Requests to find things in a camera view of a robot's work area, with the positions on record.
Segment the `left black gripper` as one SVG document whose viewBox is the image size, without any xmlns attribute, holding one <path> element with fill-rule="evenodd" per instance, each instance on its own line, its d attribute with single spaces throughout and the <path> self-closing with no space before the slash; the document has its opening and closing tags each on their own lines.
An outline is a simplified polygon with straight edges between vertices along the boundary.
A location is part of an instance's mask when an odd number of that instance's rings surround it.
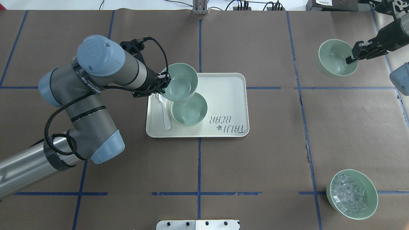
<svg viewBox="0 0 409 230">
<path fill-rule="evenodd" d="M 155 72 L 148 72 L 147 78 L 142 86 L 132 92 L 134 98 L 146 97 L 155 93 L 165 93 L 165 88 L 169 86 L 171 81 L 170 74 L 168 72 L 163 72 L 159 75 Z"/>
</svg>

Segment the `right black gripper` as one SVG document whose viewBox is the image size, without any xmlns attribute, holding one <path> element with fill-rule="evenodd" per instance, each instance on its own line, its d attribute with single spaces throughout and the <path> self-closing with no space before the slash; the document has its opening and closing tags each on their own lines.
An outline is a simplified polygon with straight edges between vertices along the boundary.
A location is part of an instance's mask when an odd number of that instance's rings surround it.
<svg viewBox="0 0 409 230">
<path fill-rule="evenodd" d="M 346 64 L 358 60 L 373 59 L 396 51 L 409 43 L 408 26 L 401 22 L 391 22 L 378 31 L 376 37 L 358 41 L 352 48 L 352 55 L 346 58 Z"/>
</svg>

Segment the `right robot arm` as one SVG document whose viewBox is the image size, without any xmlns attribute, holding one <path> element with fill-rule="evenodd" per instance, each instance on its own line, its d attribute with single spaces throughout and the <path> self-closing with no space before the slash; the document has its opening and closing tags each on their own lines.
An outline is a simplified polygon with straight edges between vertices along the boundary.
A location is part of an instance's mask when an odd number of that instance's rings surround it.
<svg viewBox="0 0 409 230">
<path fill-rule="evenodd" d="M 352 48 L 352 55 L 346 58 L 346 64 L 364 59 L 373 59 L 396 51 L 409 44 L 409 15 L 404 14 L 387 26 L 381 28 L 377 36 L 367 42 L 358 41 Z M 408 62 L 390 73 L 390 81 L 405 96 L 409 95 Z"/>
</svg>

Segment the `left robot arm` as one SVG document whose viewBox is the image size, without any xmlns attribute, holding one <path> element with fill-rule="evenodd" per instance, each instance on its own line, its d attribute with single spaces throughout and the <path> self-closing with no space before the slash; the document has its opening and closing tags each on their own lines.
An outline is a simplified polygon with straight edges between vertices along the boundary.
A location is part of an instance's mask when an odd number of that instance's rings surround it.
<svg viewBox="0 0 409 230">
<path fill-rule="evenodd" d="M 152 37 L 116 43 L 102 35 L 86 37 L 76 56 L 45 74 L 41 96 L 58 109 L 47 119 L 43 139 L 1 161 L 1 199 L 91 159 L 104 163 L 125 144 L 100 94 L 117 89 L 135 98 L 165 93 L 171 77 L 166 68 L 155 73 L 141 54 Z"/>
</svg>

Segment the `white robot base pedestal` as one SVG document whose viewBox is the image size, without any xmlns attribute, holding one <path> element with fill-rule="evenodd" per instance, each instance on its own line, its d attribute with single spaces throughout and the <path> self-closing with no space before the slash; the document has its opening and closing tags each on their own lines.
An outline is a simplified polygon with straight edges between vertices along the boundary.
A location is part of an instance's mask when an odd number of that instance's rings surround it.
<svg viewBox="0 0 409 230">
<path fill-rule="evenodd" d="M 240 230 L 240 221 L 234 219 L 163 220 L 156 230 Z"/>
</svg>

